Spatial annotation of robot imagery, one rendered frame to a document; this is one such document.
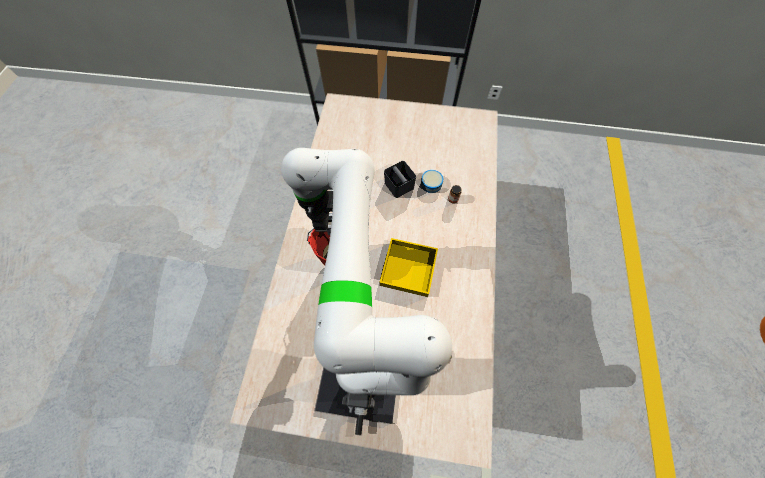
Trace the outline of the blue and grey round tin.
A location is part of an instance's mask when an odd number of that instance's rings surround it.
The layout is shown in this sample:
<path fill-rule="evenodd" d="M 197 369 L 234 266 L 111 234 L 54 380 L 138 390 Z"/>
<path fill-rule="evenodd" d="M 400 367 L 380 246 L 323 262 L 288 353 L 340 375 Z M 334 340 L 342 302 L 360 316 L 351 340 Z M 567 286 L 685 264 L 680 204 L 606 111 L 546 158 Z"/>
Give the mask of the blue and grey round tin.
<path fill-rule="evenodd" d="M 443 176 L 436 170 L 428 170 L 423 173 L 421 178 L 421 187 L 428 193 L 438 192 L 443 184 Z"/>

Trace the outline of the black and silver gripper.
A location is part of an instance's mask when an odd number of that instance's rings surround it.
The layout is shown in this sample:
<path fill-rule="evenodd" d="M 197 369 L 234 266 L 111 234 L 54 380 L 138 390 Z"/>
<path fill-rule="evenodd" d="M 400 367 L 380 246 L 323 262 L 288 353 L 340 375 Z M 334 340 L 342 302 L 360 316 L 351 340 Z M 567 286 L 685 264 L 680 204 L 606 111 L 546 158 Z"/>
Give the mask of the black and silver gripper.
<path fill-rule="evenodd" d="M 332 222 L 333 210 L 333 191 L 326 190 L 324 195 L 313 202 L 304 202 L 296 197 L 299 205 L 305 210 L 308 218 L 312 220 L 312 225 L 315 230 L 327 230 L 328 235 L 331 234 L 331 225 L 328 222 Z"/>

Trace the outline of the yellow flat block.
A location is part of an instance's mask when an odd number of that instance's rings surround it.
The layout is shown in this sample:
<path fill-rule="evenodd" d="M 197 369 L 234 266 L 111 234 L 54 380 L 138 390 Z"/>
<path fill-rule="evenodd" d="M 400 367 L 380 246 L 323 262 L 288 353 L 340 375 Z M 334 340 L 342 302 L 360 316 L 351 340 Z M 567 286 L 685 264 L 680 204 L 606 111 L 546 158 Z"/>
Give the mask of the yellow flat block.
<path fill-rule="evenodd" d="M 438 248 L 391 238 L 380 286 L 428 297 Z"/>

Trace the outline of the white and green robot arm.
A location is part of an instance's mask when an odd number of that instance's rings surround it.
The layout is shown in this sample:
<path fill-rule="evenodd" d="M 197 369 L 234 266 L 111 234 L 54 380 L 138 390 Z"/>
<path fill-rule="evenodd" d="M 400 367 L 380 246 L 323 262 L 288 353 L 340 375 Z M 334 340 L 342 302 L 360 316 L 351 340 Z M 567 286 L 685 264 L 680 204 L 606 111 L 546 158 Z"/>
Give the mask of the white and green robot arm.
<path fill-rule="evenodd" d="M 314 351 L 348 392 L 342 404 L 349 413 L 355 408 L 355 435 L 362 435 L 363 417 L 375 406 L 372 395 L 422 393 L 430 381 L 409 375 L 439 373 L 450 360 L 451 337 L 431 316 L 372 316 L 369 212 L 375 168 L 367 153 L 297 148 L 284 157 L 281 172 L 301 201 L 316 201 L 333 190 Z"/>

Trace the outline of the orange paprika spice jar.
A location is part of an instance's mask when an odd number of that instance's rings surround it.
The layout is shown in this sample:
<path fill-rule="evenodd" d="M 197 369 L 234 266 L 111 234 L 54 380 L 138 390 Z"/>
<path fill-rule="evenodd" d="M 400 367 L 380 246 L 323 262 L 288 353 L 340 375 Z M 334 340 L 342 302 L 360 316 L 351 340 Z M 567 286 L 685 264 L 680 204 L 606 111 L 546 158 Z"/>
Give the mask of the orange paprika spice jar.
<path fill-rule="evenodd" d="M 460 198 L 461 192 L 462 192 L 462 189 L 461 189 L 461 187 L 460 187 L 460 186 L 458 186 L 458 185 L 454 185 L 454 186 L 451 188 L 451 190 L 450 190 L 450 193 L 449 193 L 449 196 L 448 196 L 448 200 L 449 200 L 449 202 L 451 202 L 451 203 L 457 203 L 457 202 L 458 202 L 458 200 L 459 200 L 459 198 Z"/>

